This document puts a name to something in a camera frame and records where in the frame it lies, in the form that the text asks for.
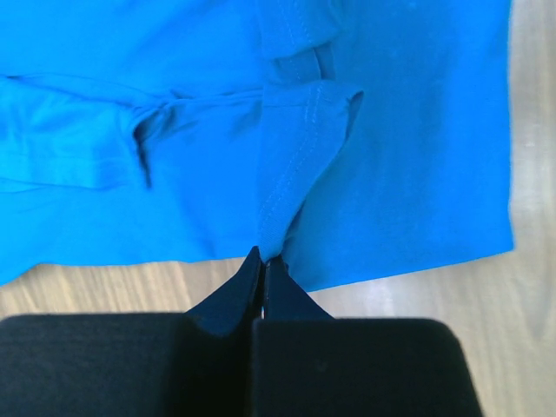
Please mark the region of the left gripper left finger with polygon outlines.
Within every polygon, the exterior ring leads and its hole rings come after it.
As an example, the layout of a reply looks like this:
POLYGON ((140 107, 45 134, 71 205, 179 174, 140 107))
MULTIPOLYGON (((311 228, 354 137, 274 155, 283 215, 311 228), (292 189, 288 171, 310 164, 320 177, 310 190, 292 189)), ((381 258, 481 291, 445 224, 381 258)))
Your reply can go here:
POLYGON ((240 416, 261 259, 182 313, 1 322, 4 416, 240 416))

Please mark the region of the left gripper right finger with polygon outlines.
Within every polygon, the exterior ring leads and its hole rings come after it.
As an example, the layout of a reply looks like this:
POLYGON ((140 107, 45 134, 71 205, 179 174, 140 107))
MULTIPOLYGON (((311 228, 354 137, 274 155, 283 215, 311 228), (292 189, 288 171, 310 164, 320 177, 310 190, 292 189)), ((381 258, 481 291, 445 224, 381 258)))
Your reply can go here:
POLYGON ((254 322, 254 416, 479 416, 465 355, 444 323, 335 319, 275 258, 254 322))

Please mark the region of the blue t shirt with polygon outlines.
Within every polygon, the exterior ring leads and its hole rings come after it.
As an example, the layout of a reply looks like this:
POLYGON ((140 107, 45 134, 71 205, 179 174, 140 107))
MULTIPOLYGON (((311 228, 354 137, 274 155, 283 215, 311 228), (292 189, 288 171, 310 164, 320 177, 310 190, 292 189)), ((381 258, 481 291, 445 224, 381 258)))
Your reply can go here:
POLYGON ((2 2, 2 282, 257 247, 313 291, 510 251, 510 10, 2 2))

